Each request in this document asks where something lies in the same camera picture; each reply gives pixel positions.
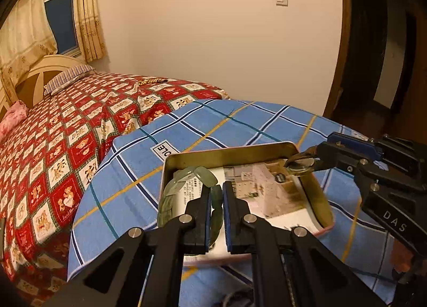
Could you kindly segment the red patterned bedspread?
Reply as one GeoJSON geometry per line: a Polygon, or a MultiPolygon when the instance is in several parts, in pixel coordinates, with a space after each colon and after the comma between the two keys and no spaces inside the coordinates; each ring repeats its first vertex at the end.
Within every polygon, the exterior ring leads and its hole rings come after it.
{"type": "Polygon", "coordinates": [[[196,81],[94,71],[31,108],[1,142],[1,268],[26,306],[66,281],[70,232],[114,139],[195,100],[227,93],[196,81]]]}

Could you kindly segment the pink cloth bundle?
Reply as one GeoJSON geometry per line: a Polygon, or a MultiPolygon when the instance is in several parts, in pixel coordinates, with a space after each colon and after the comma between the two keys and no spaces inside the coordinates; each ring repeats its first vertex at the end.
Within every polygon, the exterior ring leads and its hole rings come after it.
{"type": "Polygon", "coordinates": [[[27,117],[27,106],[21,101],[16,101],[6,112],[0,124],[0,142],[27,117]]]}

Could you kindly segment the checkered pillow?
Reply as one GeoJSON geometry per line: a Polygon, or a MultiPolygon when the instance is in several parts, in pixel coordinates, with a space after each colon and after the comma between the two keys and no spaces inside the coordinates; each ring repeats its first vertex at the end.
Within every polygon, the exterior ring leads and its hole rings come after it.
{"type": "Polygon", "coordinates": [[[80,64],[68,68],[57,74],[44,86],[44,95],[56,95],[81,78],[92,74],[94,71],[95,69],[87,64],[80,64]]]}

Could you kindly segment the beige curtain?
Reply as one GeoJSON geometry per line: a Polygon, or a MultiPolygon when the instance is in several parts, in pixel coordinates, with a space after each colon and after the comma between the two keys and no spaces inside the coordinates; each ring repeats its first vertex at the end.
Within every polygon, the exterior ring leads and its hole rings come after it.
{"type": "Polygon", "coordinates": [[[57,53],[44,0],[17,0],[1,27],[1,81],[15,87],[46,55],[57,53]]]}
{"type": "Polygon", "coordinates": [[[77,44],[86,62],[106,55],[104,35],[98,11],[98,0],[72,0],[77,44]]]}

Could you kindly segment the right beige curtain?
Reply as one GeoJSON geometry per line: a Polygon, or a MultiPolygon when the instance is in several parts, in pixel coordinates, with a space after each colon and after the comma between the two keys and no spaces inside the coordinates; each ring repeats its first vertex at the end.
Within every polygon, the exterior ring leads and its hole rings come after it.
{"type": "Polygon", "coordinates": [[[106,55],[104,35],[98,11],[98,0],[72,0],[77,44],[86,62],[106,55]]]}

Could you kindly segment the blue plaid folded blanket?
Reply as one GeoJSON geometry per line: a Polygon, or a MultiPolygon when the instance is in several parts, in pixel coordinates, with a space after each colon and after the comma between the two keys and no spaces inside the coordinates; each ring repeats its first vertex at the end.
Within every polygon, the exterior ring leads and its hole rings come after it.
{"type": "MultiPolygon", "coordinates": [[[[197,100],[117,137],[78,207],[71,231],[69,277],[130,228],[155,228],[161,172],[173,152],[281,141],[304,150],[334,131],[352,133],[339,123],[288,105],[197,100]]],[[[335,219],[321,242],[390,303],[395,290],[390,262],[393,237],[360,211],[360,194],[350,174],[334,169],[315,176],[335,219]]]]}

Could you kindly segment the pink metal tin box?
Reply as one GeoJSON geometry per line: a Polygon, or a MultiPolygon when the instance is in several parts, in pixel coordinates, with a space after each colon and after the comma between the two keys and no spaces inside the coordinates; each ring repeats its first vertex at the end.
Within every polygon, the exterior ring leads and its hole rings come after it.
{"type": "Polygon", "coordinates": [[[283,159],[286,162],[288,157],[296,153],[298,153],[298,149],[292,142],[277,142],[264,145],[172,154],[164,162],[161,189],[165,190],[168,182],[175,178],[180,170],[190,166],[202,166],[209,170],[211,168],[271,162],[279,159],[283,159]]]}

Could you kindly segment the white printed paper card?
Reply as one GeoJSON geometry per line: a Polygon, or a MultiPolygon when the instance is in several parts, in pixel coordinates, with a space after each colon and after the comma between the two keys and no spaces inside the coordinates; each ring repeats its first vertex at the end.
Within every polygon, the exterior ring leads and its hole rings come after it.
{"type": "MultiPolygon", "coordinates": [[[[231,182],[235,197],[247,202],[250,213],[266,219],[274,227],[291,230],[302,226],[315,236],[325,233],[333,227],[334,216],[319,182],[311,174],[302,177],[290,174],[284,162],[279,159],[209,170],[221,187],[224,182],[231,182]]],[[[203,183],[194,173],[183,180],[184,184],[181,181],[180,189],[173,196],[172,217],[183,214],[187,203],[199,198],[202,192],[203,183]]],[[[211,207],[213,230],[210,234],[215,241],[211,242],[209,252],[185,256],[185,266],[238,260],[227,251],[223,209],[221,205],[219,215],[222,217],[214,221],[214,207],[211,207]]]]}

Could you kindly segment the gold beaded item on bed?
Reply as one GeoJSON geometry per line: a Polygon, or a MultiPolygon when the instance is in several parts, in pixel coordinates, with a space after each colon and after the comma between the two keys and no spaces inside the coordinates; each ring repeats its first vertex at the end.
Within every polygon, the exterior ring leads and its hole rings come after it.
{"type": "Polygon", "coordinates": [[[146,86],[146,85],[157,85],[168,82],[165,78],[155,77],[155,78],[144,78],[137,82],[139,87],[146,86]]]}

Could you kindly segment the dark window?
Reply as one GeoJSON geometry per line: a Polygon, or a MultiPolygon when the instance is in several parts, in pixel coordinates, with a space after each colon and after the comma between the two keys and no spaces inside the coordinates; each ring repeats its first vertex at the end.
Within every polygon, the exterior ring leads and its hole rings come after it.
{"type": "Polygon", "coordinates": [[[57,53],[78,57],[81,53],[74,28],[73,0],[44,0],[44,5],[57,53]]]}

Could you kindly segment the left beige curtain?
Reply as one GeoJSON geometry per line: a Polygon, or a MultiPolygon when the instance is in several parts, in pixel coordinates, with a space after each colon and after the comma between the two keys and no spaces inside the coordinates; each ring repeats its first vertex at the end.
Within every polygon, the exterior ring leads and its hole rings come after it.
{"type": "Polygon", "coordinates": [[[15,87],[46,55],[57,53],[44,0],[17,0],[1,27],[1,81],[15,87]]]}

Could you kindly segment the cream wooden headboard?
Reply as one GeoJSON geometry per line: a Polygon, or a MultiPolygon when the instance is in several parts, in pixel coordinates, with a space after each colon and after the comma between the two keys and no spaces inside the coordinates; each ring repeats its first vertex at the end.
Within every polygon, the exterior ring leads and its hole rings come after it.
{"type": "Polygon", "coordinates": [[[33,108],[44,98],[44,86],[58,73],[73,66],[85,64],[81,58],[67,55],[45,55],[29,72],[24,74],[17,83],[17,98],[28,109],[33,108]]]}

